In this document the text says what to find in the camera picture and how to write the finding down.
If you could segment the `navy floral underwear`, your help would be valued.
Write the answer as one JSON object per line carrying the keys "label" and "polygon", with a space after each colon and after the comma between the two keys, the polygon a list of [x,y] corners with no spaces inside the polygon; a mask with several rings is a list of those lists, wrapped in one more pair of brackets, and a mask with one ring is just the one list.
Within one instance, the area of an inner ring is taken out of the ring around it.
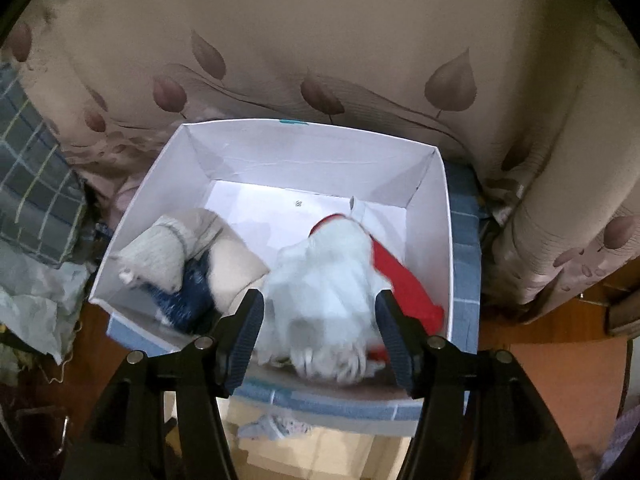
{"label": "navy floral underwear", "polygon": [[209,260],[205,254],[186,262],[178,292],[163,292],[148,283],[143,283],[141,289],[150,295],[175,330],[187,335],[207,334],[221,317],[207,281],[208,271]]}

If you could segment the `blue white socks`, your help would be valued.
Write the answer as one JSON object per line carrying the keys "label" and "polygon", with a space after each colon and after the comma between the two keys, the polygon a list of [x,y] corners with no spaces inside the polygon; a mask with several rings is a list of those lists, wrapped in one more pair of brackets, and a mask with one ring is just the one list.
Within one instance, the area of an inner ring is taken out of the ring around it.
{"label": "blue white socks", "polygon": [[313,426],[292,415],[265,414],[254,422],[242,425],[238,430],[239,439],[267,439],[270,441],[297,438],[310,434]]}

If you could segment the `red underwear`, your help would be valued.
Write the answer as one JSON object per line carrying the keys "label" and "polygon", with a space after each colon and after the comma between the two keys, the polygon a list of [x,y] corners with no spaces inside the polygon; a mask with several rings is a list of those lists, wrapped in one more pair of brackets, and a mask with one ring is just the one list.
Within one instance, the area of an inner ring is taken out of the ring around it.
{"label": "red underwear", "polygon": [[314,359],[363,367],[390,362],[375,326],[375,297],[390,290],[401,313],[433,335],[444,310],[420,281],[358,221],[342,214],[320,220],[308,237],[311,298],[307,313],[318,332]]}

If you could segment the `honeycomb patterned beige underwear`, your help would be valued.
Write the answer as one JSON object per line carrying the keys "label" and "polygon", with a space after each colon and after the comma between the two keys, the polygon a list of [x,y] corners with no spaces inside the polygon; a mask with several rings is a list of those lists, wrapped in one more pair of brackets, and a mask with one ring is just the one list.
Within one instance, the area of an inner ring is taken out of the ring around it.
{"label": "honeycomb patterned beige underwear", "polygon": [[173,294],[182,289],[186,263],[203,255],[223,228],[218,214],[207,209],[168,212],[111,259],[126,286],[147,284]]}

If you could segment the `cream beige underwear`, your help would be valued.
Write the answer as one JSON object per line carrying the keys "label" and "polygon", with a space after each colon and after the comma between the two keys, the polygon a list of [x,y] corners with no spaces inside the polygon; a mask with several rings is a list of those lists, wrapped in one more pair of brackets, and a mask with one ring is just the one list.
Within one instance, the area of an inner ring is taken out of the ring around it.
{"label": "cream beige underwear", "polygon": [[225,223],[221,223],[207,255],[207,284],[215,308],[222,316],[232,315],[249,289],[262,287],[269,268]]}

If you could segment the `white lace-trim underwear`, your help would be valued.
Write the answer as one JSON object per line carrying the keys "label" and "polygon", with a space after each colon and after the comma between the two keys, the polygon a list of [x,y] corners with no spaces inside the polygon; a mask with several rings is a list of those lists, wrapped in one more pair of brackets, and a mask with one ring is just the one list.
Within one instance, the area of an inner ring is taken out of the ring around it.
{"label": "white lace-trim underwear", "polygon": [[385,367],[375,297],[390,281],[373,265],[373,240],[356,221],[326,220],[280,250],[260,290],[265,317],[255,346],[260,365],[290,366],[313,382],[353,385]]}

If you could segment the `wooden drawer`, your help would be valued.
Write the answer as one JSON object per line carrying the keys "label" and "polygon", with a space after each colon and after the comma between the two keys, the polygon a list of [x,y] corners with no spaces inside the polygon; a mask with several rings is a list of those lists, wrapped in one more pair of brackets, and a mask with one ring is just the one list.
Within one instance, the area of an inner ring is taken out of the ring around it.
{"label": "wooden drawer", "polygon": [[[394,389],[302,390],[331,398],[357,401],[408,399]],[[329,426],[298,418],[283,408],[242,400],[236,396],[218,402],[224,436],[241,479],[393,479],[400,471],[418,421],[358,422],[337,418]],[[238,430],[265,414],[285,414],[314,429],[303,437],[270,441],[239,439]]]}

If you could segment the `plaid grey cloth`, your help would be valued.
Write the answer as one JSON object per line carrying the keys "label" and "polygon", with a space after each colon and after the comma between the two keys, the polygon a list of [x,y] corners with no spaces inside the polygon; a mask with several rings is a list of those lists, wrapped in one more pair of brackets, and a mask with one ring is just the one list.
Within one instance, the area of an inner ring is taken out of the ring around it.
{"label": "plaid grey cloth", "polygon": [[49,266],[72,258],[87,202],[13,66],[1,64],[1,238]]}

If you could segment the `white cardboard box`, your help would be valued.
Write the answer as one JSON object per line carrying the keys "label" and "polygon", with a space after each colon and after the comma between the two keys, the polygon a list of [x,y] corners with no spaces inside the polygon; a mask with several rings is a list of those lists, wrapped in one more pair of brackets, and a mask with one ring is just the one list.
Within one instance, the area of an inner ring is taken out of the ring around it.
{"label": "white cardboard box", "polygon": [[352,128],[275,119],[184,125],[144,177],[111,250],[162,214],[215,211],[262,261],[303,240],[353,200],[381,222],[376,236],[435,304],[452,307],[452,240],[444,163],[437,148]]}

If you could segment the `leaf patterned beige bedsheet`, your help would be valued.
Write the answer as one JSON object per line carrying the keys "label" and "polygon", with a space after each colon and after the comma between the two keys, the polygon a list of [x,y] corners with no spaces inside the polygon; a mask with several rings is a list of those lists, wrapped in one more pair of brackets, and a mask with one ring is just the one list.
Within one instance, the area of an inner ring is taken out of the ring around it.
{"label": "leaf patterned beige bedsheet", "polygon": [[108,222],[182,122],[288,117],[469,162],[495,304],[639,255],[639,48],[608,0],[2,1],[2,60]]}

